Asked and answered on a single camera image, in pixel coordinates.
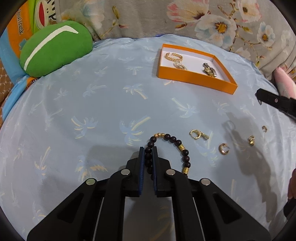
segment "hand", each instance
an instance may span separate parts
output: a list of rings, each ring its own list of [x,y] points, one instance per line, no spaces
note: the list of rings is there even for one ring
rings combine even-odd
[[[296,169],[292,173],[288,187],[288,199],[292,198],[296,198]]]

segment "orange box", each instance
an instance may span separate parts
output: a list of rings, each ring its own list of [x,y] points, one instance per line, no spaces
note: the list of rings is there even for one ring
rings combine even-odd
[[[182,64],[188,70],[177,69],[173,61],[165,58],[165,54],[170,52],[183,56]],[[203,72],[203,63],[208,63],[217,72],[217,77],[208,76]],[[237,84],[224,65],[213,55],[203,51],[181,47],[177,45],[163,44],[158,66],[158,78],[182,81],[190,84],[201,85],[211,89],[234,94]]]

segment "red mouth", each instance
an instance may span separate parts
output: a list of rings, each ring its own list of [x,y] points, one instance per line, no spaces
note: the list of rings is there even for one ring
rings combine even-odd
[[[39,5],[39,20],[42,26],[44,26],[45,20],[44,20],[44,10],[43,10],[42,2]]]

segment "triangular cutout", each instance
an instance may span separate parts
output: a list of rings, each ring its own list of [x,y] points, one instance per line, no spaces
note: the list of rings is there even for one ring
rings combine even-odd
[[[58,215],[57,218],[63,220],[67,223],[72,223],[74,221],[77,210],[83,199],[84,194],[80,193],[76,198],[74,198],[69,205],[67,205]]]
[[[213,194],[213,197],[225,224],[229,224],[240,219],[240,214],[236,210],[234,210],[226,201],[224,201],[219,194],[215,193]]]

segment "beaded bracelet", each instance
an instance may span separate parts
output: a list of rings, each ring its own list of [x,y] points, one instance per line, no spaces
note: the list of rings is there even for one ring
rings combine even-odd
[[[153,180],[153,168],[152,168],[152,147],[154,147],[154,143],[156,142],[157,138],[163,138],[165,141],[170,141],[171,143],[174,143],[175,146],[178,147],[180,152],[183,155],[183,169],[182,173],[187,175],[189,172],[189,168],[191,166],[189,160],[189,151],[185,149],[182,142],[180,140],[177,140],[176,137],[171,137],[170,134],[164,134],[164,133],[157,133],[154,136],[150,138],[150,142],[148,142],[147,147],[145,148],[145,166],[148,167],[147,172],[151,175],[151,179]]]

